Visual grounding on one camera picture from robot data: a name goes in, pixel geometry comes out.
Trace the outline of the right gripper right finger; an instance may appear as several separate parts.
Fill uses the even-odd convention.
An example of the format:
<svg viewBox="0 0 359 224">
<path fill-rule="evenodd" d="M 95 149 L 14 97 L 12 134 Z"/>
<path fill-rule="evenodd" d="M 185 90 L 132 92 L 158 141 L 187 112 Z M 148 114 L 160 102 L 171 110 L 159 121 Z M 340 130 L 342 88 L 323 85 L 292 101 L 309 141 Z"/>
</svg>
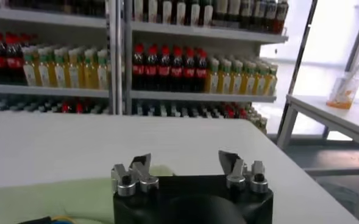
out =
<svg viewBox="0 0 359 224">
<path fill-rule="evenodd" d="M 239 191 L 249 188 L 255 194 L 265 194 L 269 191 L 268 181 L 265 177 L 265 166 L 262 161 L 254 161 L 251 169 L 236 153 L 220 150 L 218 152 L 219 162 L 226 175 L 228 189 Z"/>
</svg>

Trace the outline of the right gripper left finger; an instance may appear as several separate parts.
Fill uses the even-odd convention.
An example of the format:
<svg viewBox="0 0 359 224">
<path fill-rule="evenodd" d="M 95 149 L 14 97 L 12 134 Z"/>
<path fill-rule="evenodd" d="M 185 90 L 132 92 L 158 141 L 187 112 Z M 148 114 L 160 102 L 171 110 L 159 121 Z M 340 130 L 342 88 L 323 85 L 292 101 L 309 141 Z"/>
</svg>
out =
<svg viewBox="0 0 359 224">
<path fill-rule="evenodd" d="M 112 192 L 120 197 L 131 197 L 137 192 L 148 194 L 159 189 L 159 178 L 149 173 L 151 154 L 135 156 L 128 169 L 115 164 L 111 170 Z"/>
</svg>

